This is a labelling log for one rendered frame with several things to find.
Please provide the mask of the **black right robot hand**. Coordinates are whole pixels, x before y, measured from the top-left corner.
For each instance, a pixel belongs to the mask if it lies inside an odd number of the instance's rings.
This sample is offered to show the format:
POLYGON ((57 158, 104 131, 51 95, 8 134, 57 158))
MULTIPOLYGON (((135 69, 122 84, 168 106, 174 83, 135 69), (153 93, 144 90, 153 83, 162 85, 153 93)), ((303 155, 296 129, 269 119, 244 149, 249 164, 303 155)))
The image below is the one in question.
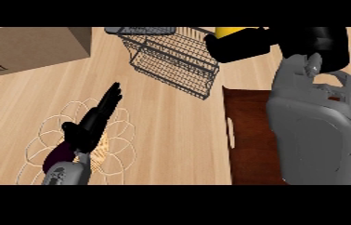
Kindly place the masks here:
POLYGON ((345 27, 283 27, 266 29, 244 28, 227 36, 205 36, 205 47, 219 63, 256 57, 269 52, 277 45, 283 57, 314 53, 321 55, 320 73, 340 70, 349 63, 348 34, 345 27))

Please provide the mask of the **dark brown wooden tray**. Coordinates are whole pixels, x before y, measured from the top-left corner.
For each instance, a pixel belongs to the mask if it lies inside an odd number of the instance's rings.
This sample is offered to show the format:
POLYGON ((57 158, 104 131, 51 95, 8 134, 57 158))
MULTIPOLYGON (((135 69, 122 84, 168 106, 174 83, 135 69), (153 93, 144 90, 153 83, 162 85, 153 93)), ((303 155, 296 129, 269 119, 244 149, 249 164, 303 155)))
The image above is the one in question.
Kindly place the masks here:
POLYGON ((287 184, 281 178, 277 140, 268 126, 266 90, 224 90, 231 181, 243 185, 287 184))

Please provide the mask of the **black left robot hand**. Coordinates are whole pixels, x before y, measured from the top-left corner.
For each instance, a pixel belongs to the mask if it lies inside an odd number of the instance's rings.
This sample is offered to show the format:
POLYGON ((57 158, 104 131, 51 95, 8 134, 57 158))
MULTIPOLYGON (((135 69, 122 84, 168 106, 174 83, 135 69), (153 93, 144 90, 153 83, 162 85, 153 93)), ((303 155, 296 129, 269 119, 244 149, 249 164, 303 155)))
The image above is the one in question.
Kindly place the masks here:
POLYGON ((62 124, 64 142, 73 152, 88 153, 94 150, 120 99, 120 86, 113 83, 97 106, 87 111, 79 123, 64 122, 62 124))

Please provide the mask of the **yellow lemon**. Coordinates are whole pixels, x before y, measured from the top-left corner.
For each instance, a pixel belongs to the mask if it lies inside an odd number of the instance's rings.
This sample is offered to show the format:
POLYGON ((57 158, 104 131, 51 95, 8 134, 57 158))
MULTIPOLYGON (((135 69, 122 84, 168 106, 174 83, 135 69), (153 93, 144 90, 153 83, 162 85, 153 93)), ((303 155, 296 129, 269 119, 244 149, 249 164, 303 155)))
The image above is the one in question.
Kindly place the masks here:
POLYGON ((215 37, 221 39, 230 35, 236 36, 250 35, 258 30, 259 30, 258 27, 216 27, 215 37))

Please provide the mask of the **brown cardboard box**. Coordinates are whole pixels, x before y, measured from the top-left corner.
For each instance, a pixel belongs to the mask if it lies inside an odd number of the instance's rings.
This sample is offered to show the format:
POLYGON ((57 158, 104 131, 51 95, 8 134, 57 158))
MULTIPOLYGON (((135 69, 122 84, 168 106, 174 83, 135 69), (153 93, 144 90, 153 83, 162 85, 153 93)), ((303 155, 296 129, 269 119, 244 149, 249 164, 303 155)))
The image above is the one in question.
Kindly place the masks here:
POLYGON ((0 75, 90 57, 90 27, 0 27, 0 75))

